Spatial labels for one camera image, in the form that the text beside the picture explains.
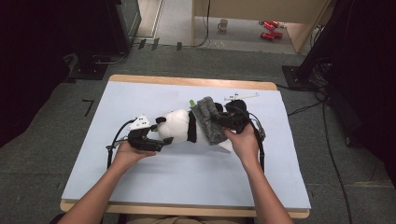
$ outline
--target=white board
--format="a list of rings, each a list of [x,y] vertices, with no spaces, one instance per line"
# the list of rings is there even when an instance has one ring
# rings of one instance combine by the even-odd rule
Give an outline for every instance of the white board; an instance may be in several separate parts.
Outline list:
[[[279,91],[226,89],[109,81],[78,154],[62,199],[80,199],[106,171],[107,150],[120,126],[144,114],[151,123],[169,111],[189,109],[189,100],[258,93],[245,100],[266,132],[265,174],[286,208],[309,209],[285,106]],[[127,135],[125,129],[120,136]],[[149,138],[159,139],[150,133]],[[240,160],[221,147],[190,142],[163,147],[120,180],[111,202],[253,207]]]

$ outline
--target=forearm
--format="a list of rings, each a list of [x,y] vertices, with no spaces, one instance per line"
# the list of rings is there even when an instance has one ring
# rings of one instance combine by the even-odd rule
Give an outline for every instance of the forearm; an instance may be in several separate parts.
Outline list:
[[[110,167],[59,223],[100,223],[108,200],[122,174],[121,169]]]
[[[292,223],[292,220],[275,195],[258,162],[244,165],[256,207],[257,219],[262,223]]]

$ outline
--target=person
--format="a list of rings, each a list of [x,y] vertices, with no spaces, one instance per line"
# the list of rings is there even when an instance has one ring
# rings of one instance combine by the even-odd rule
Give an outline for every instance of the person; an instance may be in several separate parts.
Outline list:
[[[231,130],[225,128],[223,131],[231,140],[234,152],[242,162],[247,173],[258,223],[292,223],[288,212],[276,197],[262,171],[258,160],[259,147],[253,127],[248,124],[240,134],[233,133]],[[109,169],[58,223],[100,223],[108,200],[122,175],[140,160],[155,155],[155,152],[138,151],[132,148],[127,142],[122,142]],[[163,223],[182,223],[183,220],[186,221],[185,223],[210,223],[199,222],[198,220],[192,222],[187,217],[181,219],[171,217]],[[161,221],[155,219],[155,223],[161,223]]]

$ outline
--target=person's left hand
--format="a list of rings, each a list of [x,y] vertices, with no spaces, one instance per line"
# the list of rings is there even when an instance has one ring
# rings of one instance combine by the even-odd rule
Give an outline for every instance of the person's left hand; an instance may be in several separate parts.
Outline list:
[[[153,151],[140,151],[137,150],[127,141],[123,141],[119,145],[119,149],[117,150],[116,157],[114,158],[113,163],[111,166],[115,168],[120,168],[123,172],[126,172],[129,168],[135,165],[138,161],[142,160],[143,158],[155,156],[156,152]]]

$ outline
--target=gray plush item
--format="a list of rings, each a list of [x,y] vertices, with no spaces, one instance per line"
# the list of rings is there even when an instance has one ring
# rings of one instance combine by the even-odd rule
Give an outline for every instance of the gray plush item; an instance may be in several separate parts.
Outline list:
[[[206,96],[198,101],[196,105],[191,107],[191,111],[205,134],[209,145],[216,145],[227,140],[227,136],[225,136],[221,126],[210,120],[212,115],[216,116],[219,114],[211,97]]]

